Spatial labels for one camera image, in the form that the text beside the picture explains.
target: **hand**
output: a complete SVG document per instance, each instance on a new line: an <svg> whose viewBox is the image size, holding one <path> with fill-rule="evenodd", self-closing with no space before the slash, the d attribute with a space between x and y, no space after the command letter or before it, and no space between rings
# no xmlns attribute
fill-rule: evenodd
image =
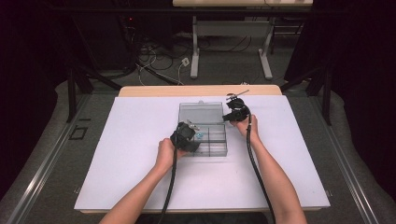
<svg viewBox="0 0 396 224"><path fill-rule="evenodd" d="M239 132L244 136L247 137L247 128L248 128L248 118L242 121L231 121L230 122L234 127L236 127ZM251 115L251 137L259 137L259 129L258 129L258 121L255 115Z"/></svg>
<svg viewBox="0 0 396 224"><path fill-rule="evenodd" d="M169 138L164 138L158 144L158 154L157 160L155 161L154 168L158 169L161 172L166 172L173 165L173 155L175 149L172 141ZM182 150L177 150L177 159L180 159L182 156L186 155L187 152Z"/></svg>

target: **person's right arm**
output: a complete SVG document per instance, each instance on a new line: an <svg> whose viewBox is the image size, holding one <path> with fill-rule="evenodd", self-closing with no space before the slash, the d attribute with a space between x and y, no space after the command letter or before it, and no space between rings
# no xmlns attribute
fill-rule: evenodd
<svg viewBox="0 0 396 224"><path fill-rule="evenodd" d="M239 132L247 136L248 119L232 122ZM258 132L258 122L251 116L250 144L256 154L262 181L273 206L276 224L306 223L304 211L300 206L297 193L288 176L265 148Z"/></svg>

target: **background desk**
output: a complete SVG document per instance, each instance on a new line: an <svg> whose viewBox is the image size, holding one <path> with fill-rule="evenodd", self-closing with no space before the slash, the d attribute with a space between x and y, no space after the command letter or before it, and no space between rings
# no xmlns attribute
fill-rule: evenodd
<svg viewBox="0 0 396 224"><path fill-rule="evenodd" d="M313 0L174 0L174 7L308 7ZM263 48L259 49L262 71L266 79L272 79L267 52L271 42L275 19L267 21L198 21L192 17L192 62L191 78L198 76L198 35L235 35L263 37Z"/></svg>
<svg viewBox="0 0 396 224"><path fill-rule="evenodd" d="M175 129L180 103L223 102L226 113L225 94L238 93L250 86L193 86L186 91L187 88L150 87L151 93L154 89L157 92L148 97L139 93L146 87L129 87L120 92L122 96L133 97L116 98L75 209L105 212L141 180L155 162L158 141ZM275 86L252 86L242 98L259 116L262 140L289 175L302 206L305 209L328 207L329 201L289 102L279 93ZM182 158L178 162L169 212L268 208L248 159L245 139L231 125L226 125L226 133L227 157ZM153 191L144 212L161 211L169 180L170 173Z"/></svg>

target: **person's left hand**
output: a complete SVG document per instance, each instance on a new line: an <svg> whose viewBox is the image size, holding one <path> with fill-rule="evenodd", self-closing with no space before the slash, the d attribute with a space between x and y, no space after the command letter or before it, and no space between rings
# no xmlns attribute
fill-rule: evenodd
<svg viewBox="0 0 396 224"><path fill-rule="evenodd" d="M177 150L177 159L186 155L186 151L175 149L172 141L169 138L164 138L158 144L157 160L155 161L154 167L159 171L166 172L173 165L174 150Z"/></svg>

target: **white tabletop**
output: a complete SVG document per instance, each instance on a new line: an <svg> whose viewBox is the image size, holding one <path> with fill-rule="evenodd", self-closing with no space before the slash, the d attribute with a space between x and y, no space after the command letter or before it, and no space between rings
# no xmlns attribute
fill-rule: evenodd
<svg viewBox="0 0 396 224"><path fill-rule="evenodd" d="M313 0L173 0L174 7L309 7Z"/></svg>
<svg viewBox="0 0 396 224"><path fill-rule="evenodd" d="M241 97L259 118L262 141L296 188L304 209L330 206L285 96ZM177 126L180 103L223 102L224 96L118 97L94 153L75 209L105 212L149 171L158 142ZM168 212L258 211L268 208L254 174L246 141L226 125L228 155L181 158ZM144 212L160 212L170 172L158 184Z"/></svg>

